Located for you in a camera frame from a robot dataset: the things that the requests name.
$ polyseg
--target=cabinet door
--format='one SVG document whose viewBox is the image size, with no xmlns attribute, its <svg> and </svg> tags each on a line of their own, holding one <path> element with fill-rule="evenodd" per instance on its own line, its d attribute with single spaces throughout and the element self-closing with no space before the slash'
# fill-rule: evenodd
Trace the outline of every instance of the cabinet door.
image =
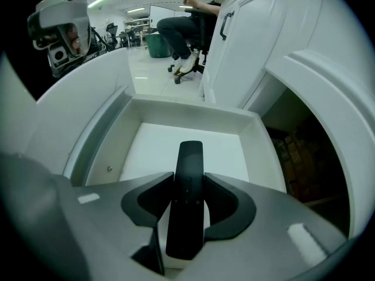
<svg viewBox="0 0 375 281">
<path fill-rule="evenodd" d="M 204 69 L 202 83 L 204 88 L 204 97 L 206 102 L 215 103 L 214 97 L 210 92 L 213 82 L 217 76 L 217 72 L 220 68 L 221 61 L 224 56 L 226 47 L 231 39 L 231 33 L 233 32 L 233 26 L 236 21 L 238 14 L 239 6 L 236 1 L 232 4 L 224 7 L 220 10 L 219 17 L 217 18 L 215 31 L 213 34 L 210 51 L 207 55 L 207 63 Z M 223 39 L 223 36 L 220 34 L 221 29 L 226 40 Z"/>
<path fill-rule="evenodd" d="M 285 17 L 287 3 L 281 1 L 237 0 L 239 10 L 226 40 L 228 46 L 211 78 L 215 103 L 242 108 L 258 87 Z"/>
</svg>

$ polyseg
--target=sneaker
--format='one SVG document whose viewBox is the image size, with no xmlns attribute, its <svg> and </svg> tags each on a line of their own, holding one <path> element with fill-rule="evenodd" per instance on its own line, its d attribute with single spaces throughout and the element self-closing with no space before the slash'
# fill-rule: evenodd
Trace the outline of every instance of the sneaker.
<svg viewBox="0 0 375 281">
<path fill-rule="evenodd" d="M 187 59 L 182 59 L 182 66 L 180 68 L 180 72 L 184 74 L 190 72 L 195 65 L 197 57 L 198 55 L 195 52 L 192 52 L 192 54 Z"/>
<path fill-rule="evenodd" d="M 181 58 L 179 57 L 178 59 L 176 59 L 173 65 L 173 75 L 180 73 L 180 68 L 182 66 Z"/>
</svg>

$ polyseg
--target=tiled floor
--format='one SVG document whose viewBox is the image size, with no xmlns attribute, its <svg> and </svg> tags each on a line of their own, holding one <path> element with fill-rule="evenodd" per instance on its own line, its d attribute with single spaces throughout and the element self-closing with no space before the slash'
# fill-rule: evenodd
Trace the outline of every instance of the tiled floor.
<svg viewBox="0 0 375 281">
<path fill-rule="evenodd" d="M 180 84 L 175 84 L 175 76 L 167 71 L 167 68 L 173 63 L 171 57 L 153 59 L 144 47 L 130 48 L 128 57 L 137 94 L 204 101 L 204 98 L 198 96 L 202 78 L 199 72 L 191 72 L 181 78 Z"/>
</svg>

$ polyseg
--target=person's arm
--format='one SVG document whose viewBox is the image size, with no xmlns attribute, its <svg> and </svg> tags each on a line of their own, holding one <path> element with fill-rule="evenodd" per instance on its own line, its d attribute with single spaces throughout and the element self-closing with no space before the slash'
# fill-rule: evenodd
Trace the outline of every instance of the person's arm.
<svg viewBox="0 0 375 281">
<path fill-rule="evenodd" d="M 220 6 L 199 2 L 198 0 L 186 0 L 184 4 L 200 9 L 201 11 L 211 12 L 216 16 L 218 16 L 220 12 Z"/>
</svg>

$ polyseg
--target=person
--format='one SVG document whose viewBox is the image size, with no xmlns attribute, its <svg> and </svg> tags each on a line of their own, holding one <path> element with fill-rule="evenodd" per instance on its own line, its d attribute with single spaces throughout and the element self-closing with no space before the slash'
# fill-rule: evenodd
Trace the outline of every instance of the person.
<svg viewBox="0 0 375 281">
<path fill-rule="evenodd" d="M 186 5 L 195 9 L 211 12 L 219 15 L 220 4 L 211 1 L 206 4 L 198 0 L 186 0 Z M 208 34 L 213 34 L 216 24 L 216 17 L 207 19 L 206 28 Z M 186 38 L 199 34 L 199 21 L 196 17 L 174 17 L 162 19 L 157 24 L 159 34 L 166 40 L 173 50 L 172 57 L 175 61 L 175 72 L 188 73 L 192 70 L 198 55 L 191 52 L 186 44 Z"/>
</svg>

